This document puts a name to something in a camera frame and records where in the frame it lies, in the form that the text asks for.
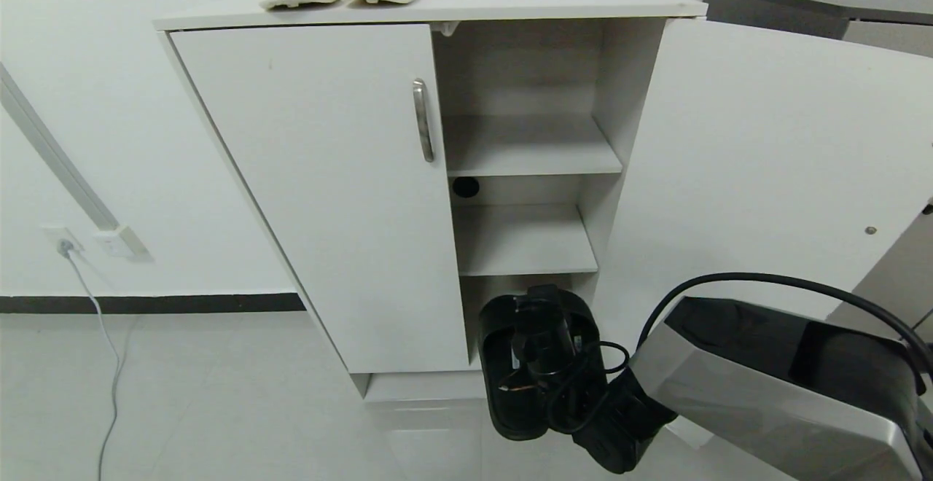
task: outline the shelf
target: shelf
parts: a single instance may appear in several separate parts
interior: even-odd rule
[[[446,117],[444,142],[450,176],[622,171],[590,115]]]
[[[460,275],[595,272],[576,206],[462,206],[453,209]]]
[[[373,374],[364,402],[485,399],[483,372]]]

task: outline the cabinet top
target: cabinet top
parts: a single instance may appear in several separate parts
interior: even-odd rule
[[[443,22],[553,18],[690,17],[706,15],[696,0],[415,0],[407,5],[335,3],[261,9],[257,0],[226,0],[154,20],[160,31],[326,23]]]

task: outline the cabinet door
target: cabinet door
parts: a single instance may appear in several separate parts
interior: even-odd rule
[[[596,289],[603,338],[632,348],[664,294],[697,275],[856,287],[933,195],[931,100],[928,58],[669,23]],[[811,318],[837,305],[760,283],[689,293]]]
[[[230,29],[172,40],[349,371],[462,369],[429,27]],[[416,79],[426,85],[433,162],[419,136]]]

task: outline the white cable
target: white cable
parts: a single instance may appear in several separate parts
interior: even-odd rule
[[[104,451],[107,449],[107,442],[110,441],[110,434],[114,431],[114,425],[117,424],[117,382],[120,381],[120,372],[123,371],[123,361],[120,359],[119,353],[117,353],[117,347],[114,347],[114,342],[110,340],[110,335],[107,334],[107,328],[104,326],[104,312],[101,310],[101,304],[97,302],[97,298],[94,297],[94,294],[90,292],[90,289],[87,287],[87,283],[84,282],[83,276],[81,276],[81,271],[77,269],[76,263],[71,258],[71,252],[74,250],[74,245],[68,241],[59,242],[59,253],[61,256],[66,258],[68,262],[71,263],[72,269],[74,269],[74,274],[77,275],[77,280],[81,282],[81,287],[84,288],[84,293],[87,293],[87,298],[90,299],[94,304],[94,308],[97,309],[97,321],[101,323],[101,332],[104,334],[104,339],[107,341],[107,345],[110,347],[110,351],[114,354],[114,359],[117,360],[117,368],[114,369],[114,381],[110,385],[110,400],[113,402],[114,407],[114,418],[110,421],[110,428],[107,429],[107,434],[104,435],[104,442],[101,445],[101,453],[97,457],[97,481],[103,481],[104,478]]]

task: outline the metal door handle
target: metal door handle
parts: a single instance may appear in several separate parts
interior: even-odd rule
[[[418,136],[421,139],[421,152],[424,153],[424,161],[434,162],[434,148],[431,146],[431,127],[427,123],[427,106],[424,103],[426,89],[424,80],[414,79],[414,117],[418,121]]]

